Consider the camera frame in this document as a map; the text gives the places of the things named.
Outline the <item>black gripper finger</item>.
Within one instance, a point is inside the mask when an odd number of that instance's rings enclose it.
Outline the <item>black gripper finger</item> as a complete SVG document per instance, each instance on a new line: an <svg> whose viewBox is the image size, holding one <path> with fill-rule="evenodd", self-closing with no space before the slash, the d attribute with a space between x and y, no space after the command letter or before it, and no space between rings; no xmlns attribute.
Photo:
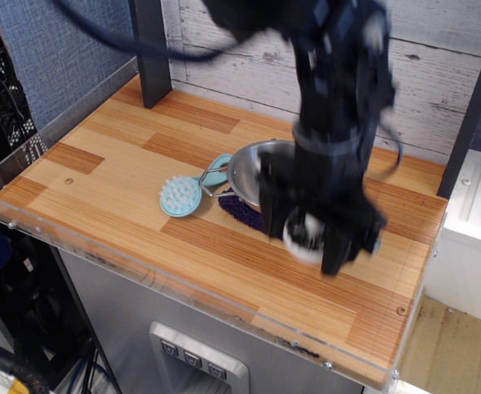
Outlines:
<svg viewBox="0 0 481 394"><path fill-rule="evenodd" d="M295 208L289 190L262 181L259 186L259 206L263 232L270 238L281 240L285 222Z"/></svg>
<svg viewBox="0 0 481 394"><path fill-rule="evenodd" d="M321 272L336 276L345 263L353 262L363 247L363 234L350 232L335 225L325 230Z"/></svg>

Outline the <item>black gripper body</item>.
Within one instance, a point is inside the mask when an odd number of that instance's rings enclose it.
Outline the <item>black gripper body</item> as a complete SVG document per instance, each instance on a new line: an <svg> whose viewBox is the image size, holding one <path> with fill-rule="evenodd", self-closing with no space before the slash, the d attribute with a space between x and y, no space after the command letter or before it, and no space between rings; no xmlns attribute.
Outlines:
<svg viewBox="0 0 481 394"><path fill-rule="evenodd" d="M365 196L364 174L354 157L317 155L298 144L293 159L272 153L260 157L259 185L266 181L288 189L295 208L314 215L325 230L332 224L362 233L361 251L375 253L387 220Z"/></svg>

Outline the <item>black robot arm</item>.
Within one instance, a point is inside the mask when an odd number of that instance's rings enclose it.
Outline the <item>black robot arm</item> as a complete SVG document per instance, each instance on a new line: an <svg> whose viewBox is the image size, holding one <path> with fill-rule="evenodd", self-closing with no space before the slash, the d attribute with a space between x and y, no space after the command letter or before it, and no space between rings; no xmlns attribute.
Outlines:
<svg viewBox="0 0 481 394"><path fill-rule="evenodd" d="M300 114L291 156L259 155L263 230L335 276L373 251L384 216L364 195L380 117L394 101L390 26L375 1L208 1L237 41L273 29L295 53Z"/></svg>

